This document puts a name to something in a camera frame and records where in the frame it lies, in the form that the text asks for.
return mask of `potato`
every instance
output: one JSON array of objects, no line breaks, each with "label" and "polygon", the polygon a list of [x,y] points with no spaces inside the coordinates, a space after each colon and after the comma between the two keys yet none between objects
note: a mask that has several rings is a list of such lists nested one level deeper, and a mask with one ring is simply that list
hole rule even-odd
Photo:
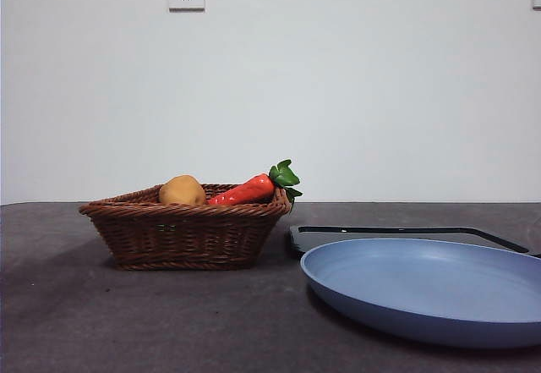
[{"label": "potato", "polygon": [[201,206],[206,203],[205,190],[194,177],[177,176],[161,186],[160,202]]}]

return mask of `toy carrot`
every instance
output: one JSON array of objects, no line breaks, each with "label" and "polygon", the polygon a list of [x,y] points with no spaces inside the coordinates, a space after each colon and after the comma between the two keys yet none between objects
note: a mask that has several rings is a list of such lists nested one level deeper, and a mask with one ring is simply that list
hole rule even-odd
[{"label": "toy carrot", "polygon": [[235,204],[247,204],[257,202],[274,194],[275,187],[283,188],[286,191],[287,199],[292,204],[295,197],[303,193],[292,188],[292,185],[299,184],[298,177],[289,168],[291,160],[279,162],[270,168],[269,174],[259,174],[252,177],[244,184],[233,187],[219,195],[209,198],[207,202],[212,205],[233,206]]}]

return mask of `wicker basket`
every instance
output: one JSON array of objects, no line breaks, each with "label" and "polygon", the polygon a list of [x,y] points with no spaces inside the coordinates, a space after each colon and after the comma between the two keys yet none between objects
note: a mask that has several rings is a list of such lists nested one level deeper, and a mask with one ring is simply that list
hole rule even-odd
[{"label": "wicker basket", "polygon": [[[207,198],[236,184],[202,184]],[[278,219],[291,210],[283,189],[268,202],[238,206],[159,203],[160,185],[93,201],[88,216],[124,270],[248,268]]]}]

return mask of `blue plastic plate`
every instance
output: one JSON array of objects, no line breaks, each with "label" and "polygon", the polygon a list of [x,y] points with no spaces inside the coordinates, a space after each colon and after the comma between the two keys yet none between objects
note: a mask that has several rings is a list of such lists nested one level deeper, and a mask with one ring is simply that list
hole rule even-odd
[{"label": "blue plastic plate", "polygon": [[301,267],[328,305],[426,343],[541,343],[541,259],[473,244],[354,239],[306,252]]}]

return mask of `dark gray tabletop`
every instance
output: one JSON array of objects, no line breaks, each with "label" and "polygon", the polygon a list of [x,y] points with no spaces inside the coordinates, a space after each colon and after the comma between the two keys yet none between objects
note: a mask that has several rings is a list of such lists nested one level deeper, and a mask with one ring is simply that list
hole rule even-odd
[{"label": "dark gray tabletop", "polygon": [[470,227],[541,253],[541,204],[297,203],[232,272],[118,271],[79,205],[2,206],[2,371],[541,372],[541,347],[444,348],[348,320],[288,245],[291,225]]}]

